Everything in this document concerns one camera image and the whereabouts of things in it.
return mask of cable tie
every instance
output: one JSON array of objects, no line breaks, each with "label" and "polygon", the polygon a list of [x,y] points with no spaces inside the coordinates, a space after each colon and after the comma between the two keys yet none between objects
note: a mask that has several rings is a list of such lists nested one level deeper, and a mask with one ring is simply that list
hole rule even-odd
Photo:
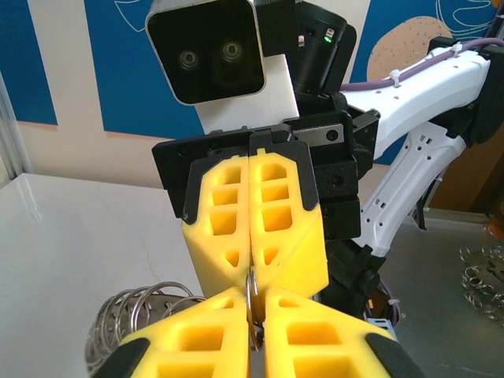
[{"label": "cable tie", "polygon": [[394,69],[391,71],[390,77],[391,79],[394,80],[394,88],[399,88],[401,87],[399,85],[399,76],[401,75],[401,72],[398,69]]},{"label": "cable tie", "polygon": [[455,43],[451,47],[451,50],[454,52],[454,57],[458,57],[458,53],[460,53],[460,51],[462,50],[462,47],[463,47],[463,45],[460,42]]}]

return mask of yellow foam pad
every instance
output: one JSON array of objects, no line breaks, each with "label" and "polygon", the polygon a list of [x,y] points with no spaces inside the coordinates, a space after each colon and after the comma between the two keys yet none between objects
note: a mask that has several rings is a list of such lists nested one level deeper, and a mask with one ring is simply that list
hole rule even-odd
[{"label": "yellow foam pad", "polygon": [[243,287],[250,265],[261,302],[267,286],[309,297],[328,285],[320,205],[303,208],[297,164],[279,154],[260,149],[205,173],[198,218],[182,232],[207,297]]},{"label": "yellow foam pad", "polygon": [[298,168],[279,154],[249,158],[250,241],[259,295],[268,286],[309,297],[328,285],[320,205],[305,210]]},{"label": "yellow foam pad", "polygon": [[182,223],[207,298],[245,284],[250,267],[248,163],[248,157],[232,157],[205,173],[198,219],[194,224]]},{"label": "yellow foam pad", "polygon": [[236,288],[129,336],[150,345],[133,378],[246,378],[249,335],[246,303]]},{"label": "yellow foam pad", "polygon": [[269,378],[390,378],[365,341],[388,332],[282,288],[266,292]]}]

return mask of table surface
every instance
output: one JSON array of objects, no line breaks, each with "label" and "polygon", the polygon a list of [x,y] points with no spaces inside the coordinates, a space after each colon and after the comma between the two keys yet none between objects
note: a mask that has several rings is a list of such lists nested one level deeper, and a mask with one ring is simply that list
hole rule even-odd
[{"label": "table surface", "polygon": [[[393,243],[382,273],[406,315],[396,332],[430,377],[502,376],[504,329],[460,286],[458,247],[489,241],[480,228],[405,224]],[[87,376],[89,327],[125,288],[174,280],[201,294],[158,189],[23,175],[0,190],[0,252],[2,376]]]}]

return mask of stack of metal rings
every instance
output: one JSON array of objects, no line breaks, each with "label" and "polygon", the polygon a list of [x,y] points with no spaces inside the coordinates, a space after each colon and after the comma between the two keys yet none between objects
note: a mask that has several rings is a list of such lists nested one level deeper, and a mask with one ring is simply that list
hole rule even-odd
[{"label": "stack of metal rings", "polygon": [[465,298],[475,309],[504,325],[504,249],[462,247],[459,252],[466,265],[462,273]]},{"label": "stack of metal rings", "polygon": [[[173,288],[185,295],[166,293]],[[87,334],[85,358],[90,376],[119,347],[124,337],[204,300],[177,282],[124,290],[107,299]]]}]

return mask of robot camera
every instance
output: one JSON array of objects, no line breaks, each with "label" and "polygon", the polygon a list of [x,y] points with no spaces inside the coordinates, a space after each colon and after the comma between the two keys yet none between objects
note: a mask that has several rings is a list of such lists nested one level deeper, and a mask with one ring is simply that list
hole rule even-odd
[{"label": "robot camera", "polygon": [[265,85],[249,0],[157,0],[146,30],[173,94],[184,104],[252,95]]}]

